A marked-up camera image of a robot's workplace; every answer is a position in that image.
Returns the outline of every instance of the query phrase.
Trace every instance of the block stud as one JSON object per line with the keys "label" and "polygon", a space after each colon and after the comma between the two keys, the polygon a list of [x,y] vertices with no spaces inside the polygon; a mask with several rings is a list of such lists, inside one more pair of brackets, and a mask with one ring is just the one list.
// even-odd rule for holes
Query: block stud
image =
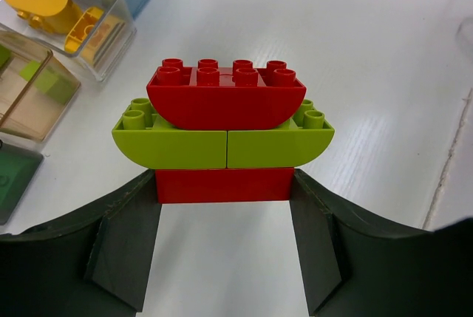
{"label": "block stud", "polygon": [[152,105],[148,98],[137,98],[132,100],[132,110],[140,110],[145,115],[145,126],[152,127]]}
{"label": "block stud", "polygon": [[220,83],[220,72],[217,68],[203,67],[197,69],[198,86],[218,86]]}
{"label": "block stud", "polygon": [[163,60],[164,67],[176,67],[181,71],[184,69],[184,62],[180,58],[165,58]]}
{"label": "block stud", "polygon": [[258,86],[258,75],[254,68],[239,68],[234,72],[235,86]]}
{"label": "block stud", "polygon": [[292,69],[275,69],[273,72],[272,86],[294,86],[296,73]]}
{"label": "block stud", "polygon": [[309,99],[304,99],[297,112],[293,115],[293,120],[297,126],[302,127],[304,125],[304,113],[309,110],[313,110],[313,102]]}
{"label": "block stud", "polygon": [[273,72],[276,69],[285,69],[287,67],[287,64],[284,61],[268,61],[266,63],[266,81],[268,83],[268,86],[272,85],[273,83]]}
{"label": "block stud", "polygon": [[240,68],[253,68],[253,62],[249,60],[235,60],[234,61],[234,72]]}
{"label": "block stud", "polygon": [[325,115],[317,110],[309,110],[304,113],[304,129],[322,129],[324,127]]}
{"label": "block stud", "polygon": [[123,128],[125,130],[144,130],[145,114],[141,110],[129,110],[123,114]]}
{"label": "block stud", "polygon": [[156,76],[160,86],[179,86],[181,84],[182,74],[177,67],[158,67]]}
{"label": "block stud", "polygon": [[204,58],[197,62],[197,68],[204,68],[204,67],[211,67],[211,68],[219,68],[219,63],[217,60],[213,60],[211,58]]}

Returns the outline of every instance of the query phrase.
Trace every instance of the tabletop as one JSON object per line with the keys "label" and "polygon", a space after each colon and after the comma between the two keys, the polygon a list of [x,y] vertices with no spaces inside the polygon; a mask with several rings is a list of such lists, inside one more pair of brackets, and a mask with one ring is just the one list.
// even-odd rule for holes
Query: tabletop
{"label": "tabletop", "polygon": [[[336,129],[303,169],[422,227],[473,84],[468,30],[458,33],[472,16],[473,0],[151,0],[107,83],[83,82],[1,231],[66,214],[144,170],[111,130],[170,57],[286,61]],[[142,316],[190,314],[307,316],[287,202],[163,207]]]}

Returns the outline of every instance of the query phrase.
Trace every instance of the transparent object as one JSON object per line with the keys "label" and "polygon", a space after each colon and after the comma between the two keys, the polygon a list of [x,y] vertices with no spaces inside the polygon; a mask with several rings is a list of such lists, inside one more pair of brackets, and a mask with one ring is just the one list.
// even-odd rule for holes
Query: transparent object
{"label": "transparent object", "polygon": [[5,0],[0,0],[0,26],[41,42],[77,76],[103,81],[133,39],[132,16],[125,0],[72,1],[80,7],[83,20],[78,20],[69,35],[32,28]]}
{"label": "transparent object", "polygon": [[79,86],[50,49],[0,30],[0,132],[43,141]]}

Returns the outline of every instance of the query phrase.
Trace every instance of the green brick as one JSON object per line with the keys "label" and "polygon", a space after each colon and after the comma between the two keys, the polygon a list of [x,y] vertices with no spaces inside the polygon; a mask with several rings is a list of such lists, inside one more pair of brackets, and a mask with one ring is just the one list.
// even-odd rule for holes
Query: green brick
{"label": "green brick", "polygon": [[297,167],[316,159],[330,144],[335,130],[323,115],[309,118],[304,125],[302,118],[310,110],[316,111],[312,102],[305,100],[293,118],[275,129],[229,131],[227,167]]}
{"label": "green brick", "polygon": [[0,45],[0,68],[2,68],[7,63],[11,55],[12,53],[8,48]]}
{"label": "green brick", "polygon": [[[226,167],[226,131],[177,129],[157,114],[151,104],[146,110],[144,99],[134,103],[136,106],[129,106],[112,130],[117,147],[130,160],[151,169]],[[151,127],[146,126],[147,112],[151,112]]]}
{"label": "green brick", "polygon": [[[31,61],[20,71],[20,76],[29,82],[39,67],[39,62]],[[69,81],[63,75],[55,73],[52,69],[48,68],[44,69],[36,78],[35,87],[60,104],[66,104],[78,88],[76,84]]]}

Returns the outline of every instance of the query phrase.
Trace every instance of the toy brick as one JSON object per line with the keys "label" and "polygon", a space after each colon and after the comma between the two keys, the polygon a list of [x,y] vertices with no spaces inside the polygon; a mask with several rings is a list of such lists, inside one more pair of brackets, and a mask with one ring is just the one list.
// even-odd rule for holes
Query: toy brick
{"label": "toy brick", "polygon": [[[146,123],[149,115],[152,123]],[[226,167],[227,132],[177,129],[156,113],[147,99],[132,101],[112,135],[123,154],[146,168]]]}
{"label": "toy brick", "polygon": [[[29,82],[38,71],[39,67],[39,62],[31,61],[20,71],[20,76]],[[52,67],[47,67],[42,70],[34,80],[34,85],[45,95],[60,104],[66,104],[78,88],[76,83],[71,82],[63,75],[54,72]]]}
{"label": "toy brick", "polygon": [[11,55],[12,53],[8,48],[0,45],[0,68],[7,63]]}
{"label": "toy brick", "polygon": [[159,170],[162,204],[288,200],[294,168]]}
{"label": "toy brick", "polygon": [[301,166],[317,158],[334,134],[324,115],[313,108],[312,101],[304,100],[294,117],[275,129],[229,131],[227,167]]}
{"label": "toy brick", "polygon": [[237,60],[232,68],[212,59],[185,67],[177,58],[163,60],[146,90],[161,116],[180,129],[272,129],[301,105],[306,89],[282,61],[266,68]]}

